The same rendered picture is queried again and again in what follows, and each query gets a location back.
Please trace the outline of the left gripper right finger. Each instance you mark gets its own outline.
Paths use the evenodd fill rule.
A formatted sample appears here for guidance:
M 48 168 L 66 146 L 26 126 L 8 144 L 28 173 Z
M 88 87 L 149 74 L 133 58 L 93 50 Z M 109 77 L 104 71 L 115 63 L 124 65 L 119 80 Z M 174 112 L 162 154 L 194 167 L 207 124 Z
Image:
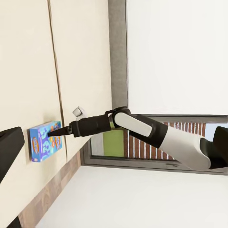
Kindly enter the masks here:
M 228 128 L 222 126 L 216 127 L 213 144 L 228 165 Z

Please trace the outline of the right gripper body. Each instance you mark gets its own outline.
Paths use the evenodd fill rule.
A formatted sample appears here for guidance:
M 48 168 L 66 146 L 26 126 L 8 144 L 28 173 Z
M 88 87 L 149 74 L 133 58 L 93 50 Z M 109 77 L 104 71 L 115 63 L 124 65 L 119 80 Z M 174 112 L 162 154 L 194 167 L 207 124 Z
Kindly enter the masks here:
M 80 119 L 71 122 L 74 137 L 86 137 L 99 134 L 96 116 Z

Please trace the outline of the board game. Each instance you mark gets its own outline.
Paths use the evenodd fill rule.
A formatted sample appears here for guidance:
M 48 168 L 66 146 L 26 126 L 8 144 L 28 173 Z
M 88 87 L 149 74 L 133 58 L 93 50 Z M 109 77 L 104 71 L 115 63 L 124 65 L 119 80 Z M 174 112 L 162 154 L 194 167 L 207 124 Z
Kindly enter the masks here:
M 30 128 L 32 162 L 42 162 L 62 149 L 62 137 L 50 136 L 48 133 L 61 129 L 61 121 L 52 121 Z

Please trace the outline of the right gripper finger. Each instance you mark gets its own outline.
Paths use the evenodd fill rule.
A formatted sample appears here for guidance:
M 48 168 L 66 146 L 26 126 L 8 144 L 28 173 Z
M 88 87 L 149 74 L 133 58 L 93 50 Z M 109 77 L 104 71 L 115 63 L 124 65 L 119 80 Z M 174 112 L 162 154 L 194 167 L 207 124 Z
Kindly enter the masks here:
M 47 135 L 48 137 L 50 137 L 50 136 L 71 135 L 72 133 L 73 133 L 72 126 L 71 126 L 71 123 L 69 123 L 69 126 L 47 133 Z

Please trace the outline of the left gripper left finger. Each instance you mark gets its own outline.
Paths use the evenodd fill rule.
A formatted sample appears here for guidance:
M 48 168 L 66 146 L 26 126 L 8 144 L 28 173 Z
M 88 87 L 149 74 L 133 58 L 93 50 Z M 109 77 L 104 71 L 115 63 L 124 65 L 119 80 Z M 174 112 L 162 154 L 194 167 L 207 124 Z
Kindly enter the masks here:
M 0 183 L 25 144 L 20 126 L 0 132 Z

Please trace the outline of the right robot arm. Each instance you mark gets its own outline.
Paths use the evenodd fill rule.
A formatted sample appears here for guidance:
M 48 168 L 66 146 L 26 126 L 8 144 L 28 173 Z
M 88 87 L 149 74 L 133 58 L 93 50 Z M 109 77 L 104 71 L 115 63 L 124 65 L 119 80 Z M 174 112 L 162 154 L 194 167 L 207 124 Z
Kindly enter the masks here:
M 87 117 L 85 110 L 78 106 L 73 114 L 76 116 L 76 121 L 47 133 L 48 137 L 72 133 L 74 137 L 86 137 L 111 131 L 109 122 L 111 114 L 115 128 L 122 127 L 129 130 L 129 135 L 167 153 L 193 171 L 209 170 L 228 174 L 228 165 L 213 142 L 201 135 L 170 127 L 141 114 L 134 117 L 126 106 L 93 117 Z

